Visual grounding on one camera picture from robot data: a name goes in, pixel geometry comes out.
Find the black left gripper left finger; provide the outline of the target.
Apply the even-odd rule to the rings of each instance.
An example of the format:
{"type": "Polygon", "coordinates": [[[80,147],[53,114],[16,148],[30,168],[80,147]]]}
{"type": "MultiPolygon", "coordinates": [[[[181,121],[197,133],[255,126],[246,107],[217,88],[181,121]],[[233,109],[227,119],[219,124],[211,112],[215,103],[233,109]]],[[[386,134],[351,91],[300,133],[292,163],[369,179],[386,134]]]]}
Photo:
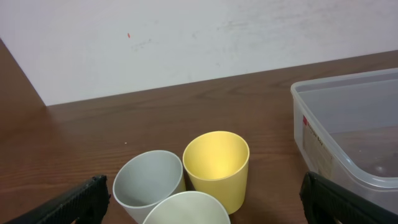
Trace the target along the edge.
{"type": "Polygon", "coordinates": [[[7,224],[101,224],[111,195],[107,177],[96,175],[7,224]]]}

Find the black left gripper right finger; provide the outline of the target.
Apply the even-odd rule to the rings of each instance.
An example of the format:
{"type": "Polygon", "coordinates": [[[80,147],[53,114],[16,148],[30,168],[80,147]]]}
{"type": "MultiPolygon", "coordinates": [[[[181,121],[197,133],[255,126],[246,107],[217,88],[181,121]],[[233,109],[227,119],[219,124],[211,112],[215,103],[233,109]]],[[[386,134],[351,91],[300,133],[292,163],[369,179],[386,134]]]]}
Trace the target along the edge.
{"type": "Polygon", "coordinates": [[[309,224],[397,223],[397,215],[309,171],[300,189],[309,224]]]}

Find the grey plastic cup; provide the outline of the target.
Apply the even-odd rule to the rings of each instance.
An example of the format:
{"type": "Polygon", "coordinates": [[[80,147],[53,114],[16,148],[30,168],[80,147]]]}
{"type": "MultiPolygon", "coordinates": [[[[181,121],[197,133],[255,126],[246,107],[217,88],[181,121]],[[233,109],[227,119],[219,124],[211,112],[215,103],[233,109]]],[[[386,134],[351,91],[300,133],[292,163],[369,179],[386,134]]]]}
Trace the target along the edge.
{"type": "Polygon", "coordinates": [[[167,197],[186,190],[180,158],[163,150],[149,151],[131,159],[113,183],[115,200],[136,223],[167,197]]]}

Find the cream plastic cup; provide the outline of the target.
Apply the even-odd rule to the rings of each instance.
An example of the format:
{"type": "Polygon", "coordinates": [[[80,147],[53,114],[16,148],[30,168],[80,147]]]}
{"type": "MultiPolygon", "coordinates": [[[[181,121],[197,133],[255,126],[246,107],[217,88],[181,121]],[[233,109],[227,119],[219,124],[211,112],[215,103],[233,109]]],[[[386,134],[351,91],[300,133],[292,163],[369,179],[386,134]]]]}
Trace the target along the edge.
{"type": "Polygon", "coordinates": [[[230,224],[224,206],[213,196],[186,191],[156,205],[143,224],[230,224]]]}

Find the yellow plastic cup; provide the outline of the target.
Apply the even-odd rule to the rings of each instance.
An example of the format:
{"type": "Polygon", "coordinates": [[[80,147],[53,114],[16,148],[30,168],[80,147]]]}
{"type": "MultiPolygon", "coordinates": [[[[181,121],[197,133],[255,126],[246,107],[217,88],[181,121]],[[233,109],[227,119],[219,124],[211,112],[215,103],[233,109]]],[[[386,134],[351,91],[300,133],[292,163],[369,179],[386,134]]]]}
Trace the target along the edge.
{"type": "Polygon", "coordinates": [[[249,157],[249,146],[241,136],[212,131],[187,145],[182,162],[195,190],[213,196],[232,214],[244,203],[249,157]]]}

